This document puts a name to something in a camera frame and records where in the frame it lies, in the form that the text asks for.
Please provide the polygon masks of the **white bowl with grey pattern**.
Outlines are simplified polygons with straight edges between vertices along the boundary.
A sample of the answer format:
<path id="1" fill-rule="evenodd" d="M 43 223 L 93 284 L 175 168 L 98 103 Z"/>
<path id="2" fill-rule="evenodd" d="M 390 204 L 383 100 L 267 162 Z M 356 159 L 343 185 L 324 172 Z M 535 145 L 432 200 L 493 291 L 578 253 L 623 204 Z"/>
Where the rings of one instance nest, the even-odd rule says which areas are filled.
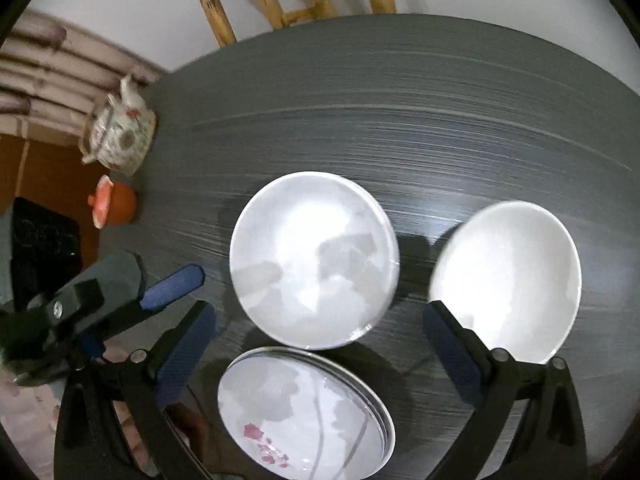
<path id="1" fill-rule="evenodd" d="M 247 202 L 229 245 L 233 290 L 248 318 L 287 346 L 328 350 L 378 324 L 399 281 L 390 218 L 337 174 L 278 177 Z"/>

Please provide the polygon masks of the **plain white bowl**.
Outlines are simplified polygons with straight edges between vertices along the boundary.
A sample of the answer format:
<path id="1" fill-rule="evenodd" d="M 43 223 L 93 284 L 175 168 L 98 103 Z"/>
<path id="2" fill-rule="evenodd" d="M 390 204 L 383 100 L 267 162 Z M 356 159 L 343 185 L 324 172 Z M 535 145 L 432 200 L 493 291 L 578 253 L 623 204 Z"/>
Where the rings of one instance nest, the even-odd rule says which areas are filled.
<path id="1" fill-rule="evenodd" d="M 544 364 L 573 328 L 582 265 L 564 224 L 529 202 L 501 202 L 460 224 L 437 258 L 428 298 L 490 350 Z"/>

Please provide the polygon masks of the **black induction cooktop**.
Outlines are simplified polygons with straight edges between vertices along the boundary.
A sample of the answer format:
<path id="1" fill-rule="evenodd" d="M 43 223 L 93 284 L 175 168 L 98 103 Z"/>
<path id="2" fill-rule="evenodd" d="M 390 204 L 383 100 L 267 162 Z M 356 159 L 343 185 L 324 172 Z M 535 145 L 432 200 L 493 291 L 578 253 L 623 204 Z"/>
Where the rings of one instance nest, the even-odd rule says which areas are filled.
<path id="1" fill-rule="evenodd" d="M 78 223 L 24 197 L 11 210 L 10 273 L 17 311 L 41 295 L 51 297 L 82 269 Z"/>

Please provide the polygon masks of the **floral ceramic teapot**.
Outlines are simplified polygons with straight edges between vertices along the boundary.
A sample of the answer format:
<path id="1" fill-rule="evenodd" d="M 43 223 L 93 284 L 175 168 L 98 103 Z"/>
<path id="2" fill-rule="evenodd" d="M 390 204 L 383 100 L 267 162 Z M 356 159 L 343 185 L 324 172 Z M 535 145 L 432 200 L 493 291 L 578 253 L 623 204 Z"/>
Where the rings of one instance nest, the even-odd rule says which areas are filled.
<path id="1" fill-rule="evenodd" d="M 99 162 L 131 178 L 149 154 L 156 128 L 156 114 L 145 103 L 134 78 L 127 75 L 119 83 L 119 94 L 107 95 L 104 107 L 81 139 L 81 162 Z"/>

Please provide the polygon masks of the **white plate with pink flowers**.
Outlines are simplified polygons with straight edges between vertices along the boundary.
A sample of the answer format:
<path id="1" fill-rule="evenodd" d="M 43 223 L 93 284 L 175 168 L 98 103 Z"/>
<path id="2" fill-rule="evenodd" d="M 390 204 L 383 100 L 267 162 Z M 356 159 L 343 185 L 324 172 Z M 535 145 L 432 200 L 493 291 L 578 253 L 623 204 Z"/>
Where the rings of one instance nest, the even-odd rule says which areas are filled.
<path id="1" fill-rule="evenodd" d="M 395 451 L 395 424 L 380 397 L 311 352 L 244 352 L 221 375 L 217 403 L 231 439 L 283 479 L 367 479 Z"/>

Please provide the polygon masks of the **beige pleated curtain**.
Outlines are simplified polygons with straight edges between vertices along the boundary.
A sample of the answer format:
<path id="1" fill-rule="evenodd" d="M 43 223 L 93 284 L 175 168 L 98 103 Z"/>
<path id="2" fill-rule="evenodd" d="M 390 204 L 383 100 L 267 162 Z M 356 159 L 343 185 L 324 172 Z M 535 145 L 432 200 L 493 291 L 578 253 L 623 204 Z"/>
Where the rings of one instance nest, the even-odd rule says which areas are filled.
<path id="1" fill-rule="evenodd" d="M 27 10 L 1 44 L 1 132 L 74 146 L 122 78 L 144 87 L 164 73 L 91 32 Z"/>

